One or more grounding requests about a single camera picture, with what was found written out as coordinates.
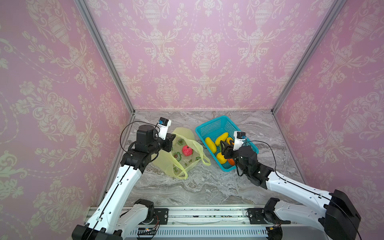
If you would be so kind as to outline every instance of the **gray marble floor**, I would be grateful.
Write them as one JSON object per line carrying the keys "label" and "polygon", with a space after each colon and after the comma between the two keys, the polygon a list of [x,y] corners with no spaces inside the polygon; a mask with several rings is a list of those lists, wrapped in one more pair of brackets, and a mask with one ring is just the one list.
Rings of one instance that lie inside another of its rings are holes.
{"label": "gray marble floor", "polygon": [[[197,126],[222,115],[228,116],[245,131],[249,139],[270,144],[279,172],[303,181],[270,111],[140,111],[135,113],[134,120],[156,123],[160,117],[165,117],[172,120],[169,133],[176,127],[186,127],[195,133]],[[133,124],[127,144],[136,139],[136,131],[141,124]],[[196,133],[195,137],[202,144]],[[258,160],[274,167],[275,162],[268,146],[255,145],[260,151]],[[205,148],[204,151],[211,159],[211,166],[199,163],[188,172],[186,180],[173,179],[149,164],[129,195],[126,206],[132,206],[139,198],[151,200],[155,205],[265,204],[271,197],[293,202],[284,195],[256,187],[245,176],[239,177],[236,171],[222,171]]]}

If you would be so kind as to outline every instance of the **pink wallpaper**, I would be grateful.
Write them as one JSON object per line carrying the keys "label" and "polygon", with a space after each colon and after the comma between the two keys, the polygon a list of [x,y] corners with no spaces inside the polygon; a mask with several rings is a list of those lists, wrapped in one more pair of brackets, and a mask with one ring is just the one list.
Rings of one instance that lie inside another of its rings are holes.
{"label": "pink wallpaper", "polygon": [[277,117],[307,182],[348,194],[363,239],[384,227],[384,1],[349,0]]}
{"label": "pink wallpaper", "polygon": [[270,109],[333,0],[87,0],[135,109]]}
{"label": "pink wallpaper", "polygon": [[73,1],[0,7],[0,239],[69,240],[128,113]]}

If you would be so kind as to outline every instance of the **plastic bag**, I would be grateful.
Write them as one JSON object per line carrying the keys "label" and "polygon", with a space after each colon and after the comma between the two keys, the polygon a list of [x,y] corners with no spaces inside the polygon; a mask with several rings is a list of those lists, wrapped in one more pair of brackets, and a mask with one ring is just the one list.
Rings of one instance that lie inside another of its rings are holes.
{"label": "plastic bag", "polygon": [[[171,152],[161,150],[157,159],[153,161],[154,165],[158,166],[168,176],[179,179],[187,179],[187,172],[195,167],[200,160],[206,166],[211,165],[211,161],[203,152],[203,146],[196,142],[195,135],[191,130],[177,127],[173,133],[176,134],[176,137],[172,142]],[[193,150],[192,155],[188,157],[182,153],[182,148],[185,145]]]}

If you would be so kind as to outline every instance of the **blue plastic basket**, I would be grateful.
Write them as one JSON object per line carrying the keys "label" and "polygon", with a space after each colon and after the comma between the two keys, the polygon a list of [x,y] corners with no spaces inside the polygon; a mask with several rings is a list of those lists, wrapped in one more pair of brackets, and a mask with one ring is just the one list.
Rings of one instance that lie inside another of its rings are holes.
{"label": "blue plastic basket", "polygon": [[[209,137],[212,139],[212,141],[215,142],[215,140],[223,133],[227,132],[229,134],[228,137],[233,137],[234,131],[240,131],[240,129],[232,122],[231,119],[229,119],[227,116],[221,116],[215,119],[212,119],[209,122],[203,123],[200,126],[196,128],[196,133],[201,139],[201,141],[204,143],[205,147],[208,149],[209,153],[212,155],[212,157],[215,159],[217,164],[220,166],[220,168],[224,172],[230,172],[233,169],[235,169],[235,166],[232,166],[228,161],[224,164],[221,164],[217,158],[216,155],[212,153],[212,151],[209,149],[207,144],[205,143],[205,139]],[[250,145],[252,149],[259,154],[259,149],[251,142],[246,143],[246,145]]]}

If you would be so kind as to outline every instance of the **metal bracket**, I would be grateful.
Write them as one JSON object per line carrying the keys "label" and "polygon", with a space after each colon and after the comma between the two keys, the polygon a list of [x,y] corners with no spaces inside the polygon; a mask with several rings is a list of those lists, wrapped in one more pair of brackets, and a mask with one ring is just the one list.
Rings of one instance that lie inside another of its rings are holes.
{"label": "metal bracket", "polygon": [[[265,219],[262,208],[247,209],[246,216],[249,218],[249,223],[251,225],[255,225],[255,224],[274,224],[274,223],[268,222]],[[291,224],[291,221],[281,221],[281,224]]]}
{"label": "metal bracket", "polygon": [[[160,225],[167,225],[168,224],[168,209],[158,209],[155,208],[155,214],[159,218],[159,224]],[[149,224],[153,225],[156,224],[157,218],[153,217],[153,221],[151,221]]]}

